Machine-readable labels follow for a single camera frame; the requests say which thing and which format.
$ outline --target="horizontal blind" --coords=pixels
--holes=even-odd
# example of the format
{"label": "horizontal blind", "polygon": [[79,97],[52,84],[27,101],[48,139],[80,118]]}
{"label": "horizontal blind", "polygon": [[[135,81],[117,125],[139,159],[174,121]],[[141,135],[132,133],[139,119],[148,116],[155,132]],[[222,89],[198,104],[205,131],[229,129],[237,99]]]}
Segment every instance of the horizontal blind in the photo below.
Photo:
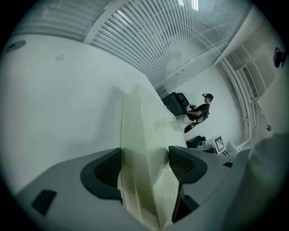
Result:
{"label": "horizontal blind", "polygon": [[91,45],[136,67],[156,88],[196,56],[228,44],[247,5],[245,0],[130,0]]}
{"label": "horizontal blind", "polygon": [[41,0],[19,22],[13,35],[43,34],[83,41],[112,0]]}

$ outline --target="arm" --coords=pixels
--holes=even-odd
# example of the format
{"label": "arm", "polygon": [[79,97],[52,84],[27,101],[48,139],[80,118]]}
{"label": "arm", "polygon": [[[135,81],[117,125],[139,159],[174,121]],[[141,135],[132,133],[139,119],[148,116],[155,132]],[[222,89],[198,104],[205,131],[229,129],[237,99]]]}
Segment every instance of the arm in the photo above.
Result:
{"label": "arm", "polygon": [[202,111],[196,111],[196,112],[193,112],[193,111],[188,111],[187,114],[190,114],[190,115],[193,115],[193,116],[199,116],[200,114],[202,114],[203,112]]}

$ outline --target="chair backrest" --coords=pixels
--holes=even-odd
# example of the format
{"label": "chair backrest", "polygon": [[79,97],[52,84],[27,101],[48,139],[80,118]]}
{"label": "chair backrest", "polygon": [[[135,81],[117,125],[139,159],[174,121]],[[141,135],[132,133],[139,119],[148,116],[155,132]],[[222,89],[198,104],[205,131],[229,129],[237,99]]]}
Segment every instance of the chair backrest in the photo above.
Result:
{"label": "chair backrest", "polygon": [[185,109],[190,104],[183,93],[177,93],[177,100],[183,109]]}

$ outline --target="black cap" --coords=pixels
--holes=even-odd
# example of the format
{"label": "black cap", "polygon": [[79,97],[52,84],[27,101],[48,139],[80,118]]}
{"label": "black cap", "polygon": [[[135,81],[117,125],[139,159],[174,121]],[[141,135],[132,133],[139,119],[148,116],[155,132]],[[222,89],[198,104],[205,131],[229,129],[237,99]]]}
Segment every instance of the black cap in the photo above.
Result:
{"label": "black cap", "polygon": [[204,97],[209,98],[211,101],[213,100],[214,96],[212,94],[206,94]]}

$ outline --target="seated person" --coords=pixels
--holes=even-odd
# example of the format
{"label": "seated person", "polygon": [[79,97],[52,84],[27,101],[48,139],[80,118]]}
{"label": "seated person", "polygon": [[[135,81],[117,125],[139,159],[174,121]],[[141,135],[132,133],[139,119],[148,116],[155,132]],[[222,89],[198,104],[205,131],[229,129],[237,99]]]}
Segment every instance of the seated person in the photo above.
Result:
{"label": "seated person", "polygon": [[205,96],[205,103],[198,106],[194,110],[190,110],[187,112],[187,114],[179,119],[179,125],[181,129],[183,129],[183,126],[187,126],[190,124],[192,121],[195,121],[199,116],[201,116],[204,112],[208,111],[210,108],[210,103],[213,100],[213,95],[212,94],[206,94]]}

